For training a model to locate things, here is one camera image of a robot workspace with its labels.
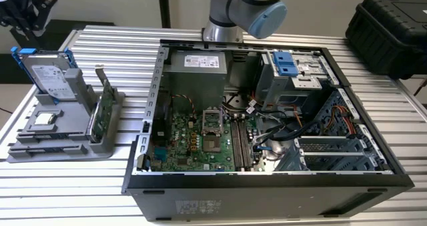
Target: power supply label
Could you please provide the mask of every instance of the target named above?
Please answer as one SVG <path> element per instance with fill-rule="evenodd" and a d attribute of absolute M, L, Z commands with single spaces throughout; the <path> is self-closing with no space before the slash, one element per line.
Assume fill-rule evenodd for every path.
<path fill-rule="evenodd" d="M 220 57 L 203 56 L 203 55 L 187 55 L 184 67 L 219 68 Z"/>
<path fill-rule="evenodd" d="M 52 65 L 33 65 L 32 71 L 45 92 L 58 100 L 74 100 L 74 93 L 69 87 L 62 71 Z"/>
<path fill-rule="evenodd" d="M 180 215 L 217 214 L 221 208 L 221 200 L 176 200 L 176 212 Z"/>

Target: aluminum extrusion table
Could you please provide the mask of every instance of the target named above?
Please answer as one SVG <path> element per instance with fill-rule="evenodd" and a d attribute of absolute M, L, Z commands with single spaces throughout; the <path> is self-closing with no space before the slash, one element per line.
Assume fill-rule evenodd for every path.
<path fill-rule="evenodd" d="M 0 224 L 150 225 L 130 196 L 120 194 L 130 142 L 142 128 L 146 95 L 158 40 L 199 41 L 199 30 L 86 26 L 73 31 L 69 47 L 84 80 L 101 90 L 94 65 L 125 92 L 113 156 L 98 161 L 9 164 L 8 144 L 16 141 L 34 104 L 32 87 L 0 131 Z M 415 183 L 415 188 L 351 218 L 172 222 L 172 225 L 427 225 L 427 112 L 399 81 L 371 74 L 339 37 L 273 34 L 247 44 L 328 48 L 379 131 Z"/>

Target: motherboard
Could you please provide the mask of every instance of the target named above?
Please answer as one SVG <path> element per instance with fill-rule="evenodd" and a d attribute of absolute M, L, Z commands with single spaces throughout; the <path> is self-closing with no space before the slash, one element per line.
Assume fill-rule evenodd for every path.
<path fill-rule="evenodd" d="M 215 117 L 212 113 L 213 110 L 208 111 L 204 116 L 196 117 L 183 113 L 172 115 L 170 137 L 165 147 L 156 146 L 153 149 L 152 171 L 236 171 L 233 120 L 220 114 Z M 248 118 L 244 120 L 247 140 L 252 139 L 256 131 L 255 119 Z M 259 163 L 253 168 L 260 171 L 264 165 Z"/>

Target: orange wire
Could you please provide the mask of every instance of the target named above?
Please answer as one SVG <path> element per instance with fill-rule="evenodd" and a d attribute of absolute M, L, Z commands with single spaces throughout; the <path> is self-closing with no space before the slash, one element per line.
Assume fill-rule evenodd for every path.
<path fill-rule="evenodd" d="M 331 119 L 329 119 L 328 124 L 324 128 L 324 131 L 327 131 L 329 129 L 332 122 L 335 121 L 335 118 L 333 118 L 335 110 L 333 109 L 337 109 L 340 113 L 348 112 L 348 109 L 344 106 L 341 106 L 341 105 L 332 106 Z M 344 123 L 347 125 L 349 134 L 355 134 L 356 130 L 355 130 L 353 124 L 349 122 L 349 119 L 347 119 L 345 117 L 341 117 L 341 120 L 344 121 Z"/>
<path fill-rule="evenodd" d="M 253 92 L 253 91 L 252 91 L 251 98 L 252 98 L 252 100 L 255 100 L 255 92 Z"/>
<path fill-rule="evenodd" d="M 297 114 L 297 112 L 296 112 L 296 105 L 295 105 L 295 104 L 289 104 L 289 105 L 287 105 L 287 104 L 277 104 L 277 106 L 281 106 L 281 107 L 293 107 L 293 115 L 295 115 L 296 121 L 297 121 L 297 123 L 299 123 L 299 126 L 303 127 L 303 123 L 301 123 L 301 121 L 300 121 L 300 116 L 299 116 L 299 114 Z"/>
<path fill-rule="evenodd" d="M 347 109 L 344 106 L 340 105 L 339 107 L 340 107 L 345 112 L 349 112 L 348 109 Z M 352 122 L 349 121 L 349 118 L 347 118 L 347 123 L 348 123 L 349 128 L 351 128 L 349 130 L 352 131 L 351 133 L 352 133 L 352 134 L 356 134 L 357 132 L 356 132 L 356 129 L 355 129 L 355 126 L 353 126 Z"/>

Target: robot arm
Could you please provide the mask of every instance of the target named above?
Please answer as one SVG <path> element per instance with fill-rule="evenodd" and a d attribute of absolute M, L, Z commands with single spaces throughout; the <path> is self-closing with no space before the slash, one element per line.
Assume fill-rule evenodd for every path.
<path fill-rule="evenodd" d="M 241 29 L 257 39 L 267 38 L 285 15 L 287 7 L 280 0 L 211 0 L 203 40 L 241 43 Z"/>
<path fill-rule="evenodd" d="M 40 36 L 57 0 L 0 0 L 0 25 L 12 26 L 28 39 Z"/>

